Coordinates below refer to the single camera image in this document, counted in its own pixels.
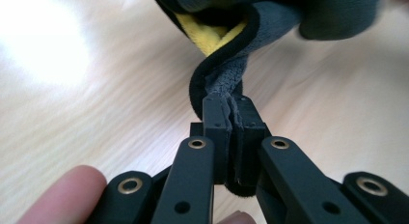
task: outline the screw hole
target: screw hole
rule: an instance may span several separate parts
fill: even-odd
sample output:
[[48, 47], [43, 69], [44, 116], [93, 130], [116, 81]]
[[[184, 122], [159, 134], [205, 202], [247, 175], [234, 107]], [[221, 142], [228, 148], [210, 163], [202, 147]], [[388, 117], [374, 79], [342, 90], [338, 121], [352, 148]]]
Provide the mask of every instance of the screw hole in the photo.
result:
[[129, 181], [123, 184], [123, 188], [127, 190], [134, 189], [136, 186], [138, 186], [136, 181]]
[[191, 140], [187, 145], [192, 149], [201, 149], [205, 146], [205, 141], [203, 140]]
[[184, 214], [184, 213], [189, 212], [189, 210], [190, 210], [190, 204], [187, 202], [178, 202], [175, 205], [175, 211], [177, 213]]
[[285, 140], [281, 139], [274, 139], [271, 141], [271, 146], [273, 146], [276, 149], [288, 149], [289, 148], [289, 143]]
[[357, 184], [362, 190], [372, 195], [380, 197], [388, 195], [388, 189], [385, 185], [371, 178], [358, 178]]
[[141, 189], [142, 184], [139, 178], [128, 178], [118, 184], [118, 191], [121, 194], [131, 194]]
[[322, 204], [322, 207], [327, 211], [330, 212], [332, 214], [340, 214], [341, 210], [340, 208], [335, 205], [334, 203], [330, 203], [330, 202], [324, 202]]

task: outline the clamp jaw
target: clamp jaw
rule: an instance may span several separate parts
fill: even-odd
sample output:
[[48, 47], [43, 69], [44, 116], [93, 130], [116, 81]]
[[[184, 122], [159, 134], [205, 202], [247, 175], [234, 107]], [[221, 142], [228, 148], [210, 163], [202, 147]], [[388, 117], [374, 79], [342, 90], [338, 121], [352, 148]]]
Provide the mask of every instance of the clamp jaw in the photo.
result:
[[154, 177], [116, 176], [87, 223], [211, 223], [214, 184], [256, 194], [267, 223], [409, 220], [409, 197], [394, 185], [365, 172], [332, 181], [294, 142], [272, 136], [249, 98], [233, 102], [227, 112], [223, 98], [204, 98], [203, 122], [191, 125], [173, 165]]

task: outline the yellow fabric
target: yellow fabric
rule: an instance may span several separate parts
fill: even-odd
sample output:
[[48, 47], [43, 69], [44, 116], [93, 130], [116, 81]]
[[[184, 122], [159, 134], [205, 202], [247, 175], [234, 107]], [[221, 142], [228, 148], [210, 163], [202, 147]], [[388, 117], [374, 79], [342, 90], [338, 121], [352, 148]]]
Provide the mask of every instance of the yellow fabric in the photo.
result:
[[226, 43], [233, 40], [246, 26], [246, 19], [242, 20], [231, 30], [223, 26], [209, 26], [201, 23], [191, 14], [176, 14], [177, 20], [189, 39], [209, 56]]

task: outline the fingertip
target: fingertip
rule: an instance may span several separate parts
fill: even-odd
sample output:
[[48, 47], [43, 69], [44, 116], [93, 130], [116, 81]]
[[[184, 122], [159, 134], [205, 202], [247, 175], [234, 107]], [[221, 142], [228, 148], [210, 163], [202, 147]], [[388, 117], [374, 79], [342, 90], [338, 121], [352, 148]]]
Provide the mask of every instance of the fingertip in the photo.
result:
[[18, 223], [83, 223], [105, 186], [106, 179], [96, 168], [76, 166], [54, 182]]
[[218, 224], [256, 224], [256, 221], [249, 213], [238, 210], [230, 216], [227, 216]]

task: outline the wood grain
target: wood grain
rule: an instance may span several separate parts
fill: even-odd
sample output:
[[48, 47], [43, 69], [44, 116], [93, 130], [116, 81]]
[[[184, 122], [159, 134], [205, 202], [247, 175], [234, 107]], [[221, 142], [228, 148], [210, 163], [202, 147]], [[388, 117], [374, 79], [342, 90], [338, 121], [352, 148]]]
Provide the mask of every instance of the wood grain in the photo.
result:
[[[170, 165], [197, 122], [188, 83], [204, 56], [153, 0], [0, 0], [0, 223], [64, 172], [108, 180]], [[245, 78], [275, 135], [329, 177], [377, 174], [409, 192], [409, 13], [392, 5], [364, 34], [255, 52]], [[214, 220], [264, 223], [257, 200], [216, 186]]]

